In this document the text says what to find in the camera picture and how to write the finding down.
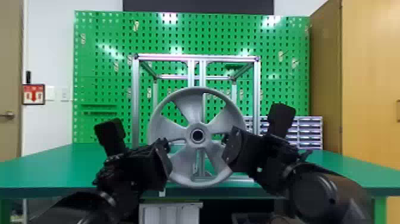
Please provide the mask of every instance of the wall outlet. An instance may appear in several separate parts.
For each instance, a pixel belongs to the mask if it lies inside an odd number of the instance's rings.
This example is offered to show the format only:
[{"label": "wall outlet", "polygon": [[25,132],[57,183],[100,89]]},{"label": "wall outlet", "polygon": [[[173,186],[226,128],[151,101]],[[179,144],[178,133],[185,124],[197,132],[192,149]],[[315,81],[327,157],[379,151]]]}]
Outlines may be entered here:
[{"label": "wall outlet", "polygon": [[46,101],[55,101],[55,88],[54,86],[46,86]]},{"label": "wall outlet", "polygon": [[61,87],[61,101],[71,101],[71,88],[69,86]]}]

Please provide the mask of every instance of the gray wheel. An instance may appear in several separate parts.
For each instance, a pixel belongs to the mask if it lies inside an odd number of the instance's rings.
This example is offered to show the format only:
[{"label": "gray wheel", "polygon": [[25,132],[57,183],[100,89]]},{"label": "gray wheel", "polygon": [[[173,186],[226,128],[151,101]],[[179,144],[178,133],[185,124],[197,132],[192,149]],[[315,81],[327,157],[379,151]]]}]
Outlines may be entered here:
[{"label": "gray wheel", "polygon": [[[226,103],[225,107],[207,124],[202,122],[204,94],[217,96]],[[188,120],[187,127],[178,125],[161,115],[161,111],[169,102],[174,102]],[[148,126],[147,139],[149,143],[157,138],[167,138],[170,142],[184,141],[184,146],[171,156],[173,171],[170,179],[191,188],[206,188],[224,181],[232,174],[229,166],[221,158],[223,145],[220,141],[212,140],[213,134],[229,133],[232,126],[246,128],[239,109],[228,97],[210,88],[184,88],[167,96],[154,110]],[[211,179],[201,182],[192,179],[193,165],[199,150],[205,151],[217,173]]]}]

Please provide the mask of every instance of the white wall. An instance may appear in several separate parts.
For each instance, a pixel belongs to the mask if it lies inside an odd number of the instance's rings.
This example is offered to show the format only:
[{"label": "white wall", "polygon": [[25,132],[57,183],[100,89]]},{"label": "white wall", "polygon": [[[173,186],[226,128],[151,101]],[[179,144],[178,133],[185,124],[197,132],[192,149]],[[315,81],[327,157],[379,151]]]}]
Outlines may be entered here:
[{"label": "white wall", "polygon": [[309,16],[327,0],[275,0],[275,15]]},{"label": "white wall", "polygon": [[72,91],[74,10],[121,11],[123,0],[25,0],[24,70],[32,83],[54,86],[55,101],[24,106],[22,155],[70,144],[72,101],[60,101],[60,90]]}]

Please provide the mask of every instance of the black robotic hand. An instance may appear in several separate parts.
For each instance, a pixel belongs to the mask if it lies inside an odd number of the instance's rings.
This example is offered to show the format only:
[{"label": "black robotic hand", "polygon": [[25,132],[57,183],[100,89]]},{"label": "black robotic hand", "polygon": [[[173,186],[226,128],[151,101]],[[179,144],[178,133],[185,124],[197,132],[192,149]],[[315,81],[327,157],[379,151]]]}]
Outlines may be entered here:
[{"label": "black robotic hand", "polygon": [[284,139],[295,110],[283,104],[270,109],[268,132],[254,135],[234,127],[223,159],[234,172],[245,172],[270,194],[289,199],[289,217],[309,224],[372,224],[371,197],[356,182],[306,162]]},{"label": "black robotic hand", "polygon": [[166,139],[129,150],[119,119],[95,126],[107,159],[96,174],[96,190],[63,198],[31,223],[118,224],[139,205],[144,191],[162,191],[172,171]]}]

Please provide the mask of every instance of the white container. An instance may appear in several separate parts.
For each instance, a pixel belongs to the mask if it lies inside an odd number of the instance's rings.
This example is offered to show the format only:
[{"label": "white container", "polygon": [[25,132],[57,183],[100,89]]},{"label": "white container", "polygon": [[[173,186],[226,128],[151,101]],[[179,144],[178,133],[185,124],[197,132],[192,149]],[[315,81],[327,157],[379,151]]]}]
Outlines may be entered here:
[{"label": "white container", "polygon": [[139,224],[199,224],[203,203],[140,204]]}]

